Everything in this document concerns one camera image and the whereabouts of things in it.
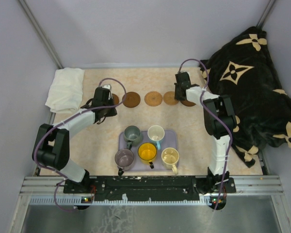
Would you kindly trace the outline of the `white light-blue mug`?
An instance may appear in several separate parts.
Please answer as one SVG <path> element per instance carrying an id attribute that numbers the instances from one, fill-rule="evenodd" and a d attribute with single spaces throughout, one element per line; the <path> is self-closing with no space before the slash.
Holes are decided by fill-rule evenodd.
<path id="1" fill-rule="evenodd" d="M 161 150 L 161 142 L 165 137 L 165 130 L 159 125 L 151 126 L 147 131 L 147 136 L 158 150 Z"/>

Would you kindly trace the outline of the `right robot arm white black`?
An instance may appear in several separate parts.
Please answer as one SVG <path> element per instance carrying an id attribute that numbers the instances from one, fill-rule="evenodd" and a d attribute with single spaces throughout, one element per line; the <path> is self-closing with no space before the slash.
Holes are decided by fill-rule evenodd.
<path id="1" fill-rule="evenodd" d="M 187 72 L 178 72 L 175 77 L 175 99 L 187 100 L 203 107 L 205 129 L 212 139 L 208 173 L 205 180 L 196 185 L 197 190 L 202 194 L 219 192 L 229 179 L 228 154 L 232 144 L 232 130 L 236 126 L 231 99 L 191 84 Z"/>

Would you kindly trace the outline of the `cream mug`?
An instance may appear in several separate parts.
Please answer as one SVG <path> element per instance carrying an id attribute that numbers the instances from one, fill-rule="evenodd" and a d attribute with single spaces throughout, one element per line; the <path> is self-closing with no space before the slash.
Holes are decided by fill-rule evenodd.
<path id="1" fill-rule="evenodd" d="M 161 158 L 163 167 L 178 175 L 179 152 L 175 148 L 166 148 L 162 151 Z"/>

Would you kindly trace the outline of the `white folded cloth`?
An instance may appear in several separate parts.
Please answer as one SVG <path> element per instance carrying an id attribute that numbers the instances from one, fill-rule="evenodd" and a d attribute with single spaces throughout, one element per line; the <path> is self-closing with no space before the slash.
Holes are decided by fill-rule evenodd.
<path id="1" fill-rule="evenodd" d="M 45 103 L 51 112 L 73 114 L 78 111 L 83 97 L 84 73 L 80 68 L 56 70 Z"/>

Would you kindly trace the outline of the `woven rattan coaster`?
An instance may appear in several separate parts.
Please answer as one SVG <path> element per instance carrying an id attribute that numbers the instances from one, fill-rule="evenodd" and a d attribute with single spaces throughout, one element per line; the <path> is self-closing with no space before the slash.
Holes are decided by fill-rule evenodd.
<path id="1" fill-rule="evenodd" d="M 178 104 L 178 100 L 175 99 L 175 92 L 174 91 L 168 91 L 164 94 L 163 96 L 163 101 L 167 104 L 167 105 L 176 105 Z"/>
<path id="2" fill-rule="evenodd" d="M 162 103 L 163 96 L 157 91 L 151 91 L 145 95 L 144 100 L 148 106 L 156 107 Z"/>

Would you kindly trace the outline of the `black floral blanket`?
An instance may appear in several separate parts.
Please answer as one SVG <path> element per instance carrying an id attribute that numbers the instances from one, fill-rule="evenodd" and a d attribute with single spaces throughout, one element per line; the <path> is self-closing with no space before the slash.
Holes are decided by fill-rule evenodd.
<path id="1" fill-rule="evenodd" d="M 199 66 L 210 92 L 231 98 L 236 117 L 232 147 L 247 167 L 267 145 L 291 148 L 291 98 L 279 80 L 266 35 L 250 27 Z"/>

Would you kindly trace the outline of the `yellow mug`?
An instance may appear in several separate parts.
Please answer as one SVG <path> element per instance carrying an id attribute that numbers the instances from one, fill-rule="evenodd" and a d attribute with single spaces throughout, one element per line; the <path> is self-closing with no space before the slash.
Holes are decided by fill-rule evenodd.
<path id="1" fill-rule="evenodd" d="M 143 143 L 138 148 L 138 156 L 141 162 L 148 165 L 151 169 L 154 169 L 154 162 L 157 156 L 157 149 L 151 143 Z"/>

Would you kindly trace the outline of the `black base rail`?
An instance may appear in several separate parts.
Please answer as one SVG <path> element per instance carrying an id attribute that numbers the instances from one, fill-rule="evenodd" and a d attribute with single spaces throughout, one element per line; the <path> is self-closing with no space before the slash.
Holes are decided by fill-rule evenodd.
<path id="1" fill-rule="evenodd" d="M 205 176 L 91 176 L 85 182 L 65 181 L 65 194 L 93 195 L 95 201 L 199 200 L 200 194 L 216 194 L 220 185 L 210 185 Z"/>

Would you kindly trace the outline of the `grey green mug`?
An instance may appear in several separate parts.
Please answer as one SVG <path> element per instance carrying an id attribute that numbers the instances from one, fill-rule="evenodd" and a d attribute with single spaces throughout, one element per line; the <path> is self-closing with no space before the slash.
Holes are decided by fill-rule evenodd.
<path id="1" fill-rule="evenodd" d="M 132 147 L 139 145 L 143 140 L 143 134 L 141 130 L 136 126 L 128 126 L 124 130 L 124 140 L 126 142 L 126 148 L 131 150 Z"/>

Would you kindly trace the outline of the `dark brown wooden coaster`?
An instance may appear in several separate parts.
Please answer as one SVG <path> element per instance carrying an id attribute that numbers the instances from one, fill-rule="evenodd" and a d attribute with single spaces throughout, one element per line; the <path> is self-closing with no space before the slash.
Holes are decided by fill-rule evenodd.
<path id="1" fill-rule="evenodd" d="M 181 100 L 180 102 L 181 102 L 184 106 L 187 106 L 187 107 L 193 107 L 193 106 L 196 105 L 195 103 L 190 102 L 190 101 L 187 101 L 187 100 Z"/>

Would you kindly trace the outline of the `lavender plastic tray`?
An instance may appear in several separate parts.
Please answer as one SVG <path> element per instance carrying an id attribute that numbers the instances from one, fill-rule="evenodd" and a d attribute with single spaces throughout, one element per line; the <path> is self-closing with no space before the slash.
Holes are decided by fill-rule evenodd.
<path id="1" fill-rule="evenodd" d="M 161 153 L 166 148 L 175 148 L 178 150 L 178 138 L 177 134 L 173 130 L 165 130 L 165 136 L 163 140 L 160 142 L 161 150 L 157 152 L 157 156 L 155 161 L 153 162 L 154 168 L 151 169 L 149 165 L 144 164 L 139 156 L 138 156 L 138 148 L 142 143 L 150 143 L 150 139 L 147 136 L 147 131 L 142 131 L 143 140 L 137 146 L 132 146 L 131 151 L 134 154 L 134 164 L 130 168 L 129 172 L 146 172 L 146 171 L 165 171 L 167 170 L 163 164 L 161 159 Z"/>

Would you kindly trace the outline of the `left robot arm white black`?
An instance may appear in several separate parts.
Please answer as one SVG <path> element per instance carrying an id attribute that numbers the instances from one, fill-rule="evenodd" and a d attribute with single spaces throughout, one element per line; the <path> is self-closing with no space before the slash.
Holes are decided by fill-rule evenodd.
<path id="1" fill-rule="evenodd" d="M 70 158 L 70 139 L 86 127 L 117 115 L 111 89 L 109 84 L 97 87 L 94 97 L 71 120 L 58 125 L 42 124 L 38 129 L 32 159 L 70 180 L 82 193 L 90 189 L 91 180 L 89 172 Z"/>

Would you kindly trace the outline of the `purple mug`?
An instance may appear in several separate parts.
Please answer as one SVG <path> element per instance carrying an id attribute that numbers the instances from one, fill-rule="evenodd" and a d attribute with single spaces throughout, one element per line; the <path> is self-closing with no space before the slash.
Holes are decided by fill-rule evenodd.
<path id="1" fill-rule="evenodd" d="M 125 171 L 133 167 L 134 154 L 129 149 L 121 149 L 115 154 L 114 161 L 118 167 L 118 176 L 122 176 Z"/>

